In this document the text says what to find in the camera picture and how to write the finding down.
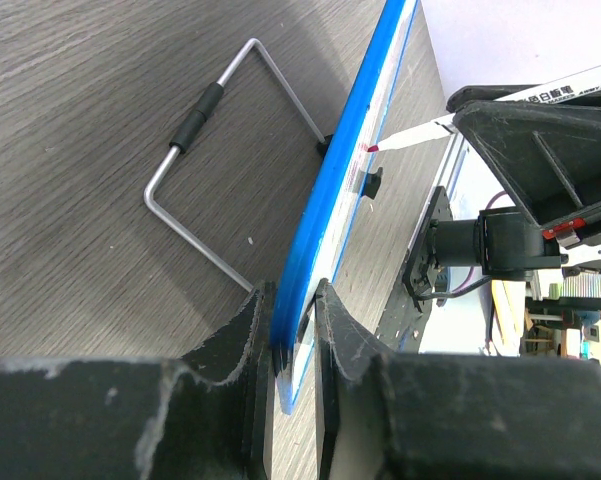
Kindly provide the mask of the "blue framed whiteboard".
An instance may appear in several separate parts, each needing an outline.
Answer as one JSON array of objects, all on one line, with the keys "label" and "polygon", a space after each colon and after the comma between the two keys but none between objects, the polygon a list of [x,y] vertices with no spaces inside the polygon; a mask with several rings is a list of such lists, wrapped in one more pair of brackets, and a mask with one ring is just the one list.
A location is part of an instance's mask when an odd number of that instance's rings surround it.
[{"label": "blue framed whiteboard", "polygon": [[337,275],[417,12],[385,3],[291,244],[276,295],[270,346],[281,410],[291,414],[313,350],[318,284]]}]

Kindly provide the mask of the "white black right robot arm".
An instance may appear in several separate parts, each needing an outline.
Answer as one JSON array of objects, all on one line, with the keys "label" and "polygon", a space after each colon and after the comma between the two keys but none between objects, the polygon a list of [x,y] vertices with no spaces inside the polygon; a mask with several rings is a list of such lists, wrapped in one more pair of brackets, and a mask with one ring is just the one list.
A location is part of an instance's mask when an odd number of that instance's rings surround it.
[{"label": "white black right robot arm", "polygon": [[506,100],[523,89],[466,86],[447,102],[453,126],[514,204],[435,222],[441,266],[479,265],[492,279],[521,280],[559,267],[563,249],[601,244],[601,92],[558,104]]}]

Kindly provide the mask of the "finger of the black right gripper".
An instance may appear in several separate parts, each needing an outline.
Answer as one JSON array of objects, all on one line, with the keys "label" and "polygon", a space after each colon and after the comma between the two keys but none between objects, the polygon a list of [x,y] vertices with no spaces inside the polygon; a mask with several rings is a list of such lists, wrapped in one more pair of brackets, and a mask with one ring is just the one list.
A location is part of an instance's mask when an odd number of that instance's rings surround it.
[{"label": "finger of the black right gripper", "polygon": [[[446,111],[454,113],[459,107],[472,100],[496,100],[500,97],[531,88],[531,85],[468,85],[453,93],[446,104]],[[568,100],[566,105],[601,107],[601,92]]]},{"label": "finger of the black right gripper", "polygon": [[601,107],[474,100],[453,124],[547,236],[601,244]]}]

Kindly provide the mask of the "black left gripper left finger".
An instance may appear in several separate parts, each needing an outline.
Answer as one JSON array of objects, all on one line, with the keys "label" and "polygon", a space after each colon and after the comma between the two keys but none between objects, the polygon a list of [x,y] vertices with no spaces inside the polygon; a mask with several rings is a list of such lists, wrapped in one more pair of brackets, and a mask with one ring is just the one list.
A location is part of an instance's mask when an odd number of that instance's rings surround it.
[{"label": "black left gripper left finger", "polygon": [[274,296],[176,358],[0,358],[0,479],[269,478]]}]

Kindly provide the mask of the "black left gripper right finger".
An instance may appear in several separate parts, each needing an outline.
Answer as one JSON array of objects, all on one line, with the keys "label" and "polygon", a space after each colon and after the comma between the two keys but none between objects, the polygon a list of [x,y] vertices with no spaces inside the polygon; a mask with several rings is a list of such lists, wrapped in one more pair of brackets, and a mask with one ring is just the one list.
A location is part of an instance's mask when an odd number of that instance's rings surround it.
[{"label": "black left gripper right finger", "polygon": [[322,479],[601,479],[601,366],[388,348],[316,291]]}]

